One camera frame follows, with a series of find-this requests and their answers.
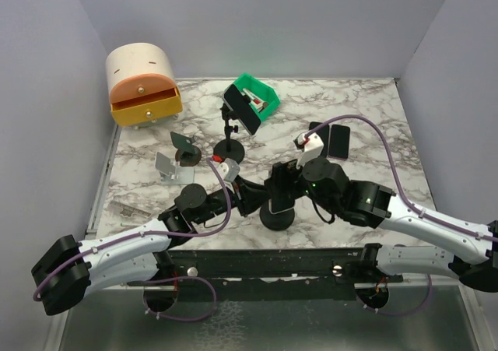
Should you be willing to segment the pink-edged black phone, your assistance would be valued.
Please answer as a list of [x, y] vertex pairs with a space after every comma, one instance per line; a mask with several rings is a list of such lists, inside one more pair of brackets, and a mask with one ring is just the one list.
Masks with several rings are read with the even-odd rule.
[[338, 160], [349, 157], [350, 128], [344, 125], [332, 125], [330, 130], [328, 156]]

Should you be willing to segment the brown round-base phone stand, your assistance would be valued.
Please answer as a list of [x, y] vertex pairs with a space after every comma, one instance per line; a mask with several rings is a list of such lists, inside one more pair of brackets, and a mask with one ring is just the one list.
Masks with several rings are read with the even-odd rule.
[[202, 158], [201, 150], [194, 144], [194, 139], [176, 132], [170, 133], [171, 142], [177, 150], [175, 160], [181, 167], [194, 167]]

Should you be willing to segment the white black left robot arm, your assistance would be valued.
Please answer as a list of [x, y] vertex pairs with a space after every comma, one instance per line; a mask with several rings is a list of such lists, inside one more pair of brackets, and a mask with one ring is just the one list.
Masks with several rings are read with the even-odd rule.
[[121, 283], [166, 283], [172, 273], [168, 261], [157, 255], [200, 237], [195, 225], [231, 212], [250, 215], [268, 201], [261, 184], [237, 177], [232, 188], [208, 193], [200, 184], [189, 184], [174, 205], [141, 226], [94, 241], [77, 241], [72, 235], [58, 238], [31, 270], [36, 284], [33, 300], [47, 315], [73, 308], [91, 293]]

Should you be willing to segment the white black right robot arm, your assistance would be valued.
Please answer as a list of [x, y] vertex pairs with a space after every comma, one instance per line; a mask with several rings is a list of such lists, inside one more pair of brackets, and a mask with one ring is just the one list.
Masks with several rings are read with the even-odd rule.
[[351, 180], [324, 157], [302, 167], [296, 161], [273, 165], [265, 180], [274, 214], [308, 197], [315, 205], [353, 226], [381, 228], [424, 241], [423, 246], [379, 245], [357, 263], [359, 276], [374, 282], [382, 275], [421, 273], [448, 276], [474, 290], [497, 291], [497, 224], [456, 219], [424, 209], [390, 188]]

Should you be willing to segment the silver folding phone stand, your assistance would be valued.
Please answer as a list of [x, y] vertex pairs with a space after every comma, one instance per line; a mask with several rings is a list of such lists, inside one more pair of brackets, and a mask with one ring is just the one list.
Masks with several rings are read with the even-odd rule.
[[157, 152], [155, 158], [155, 169], [160, 174], [160, 181], [165, 185], [192, 184], [195, 179], [194, 167], [181, 167], [168, 156]]

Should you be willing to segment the silver-edged phone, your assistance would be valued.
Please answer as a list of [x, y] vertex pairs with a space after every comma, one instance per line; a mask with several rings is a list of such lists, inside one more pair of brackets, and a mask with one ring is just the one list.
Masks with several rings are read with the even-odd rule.
[[293, 208], [293, 177], [286, 164], [277, 163], [272, 167], [270, 188], [271, 205], [269, 208], [271, 213], [277, 214]]

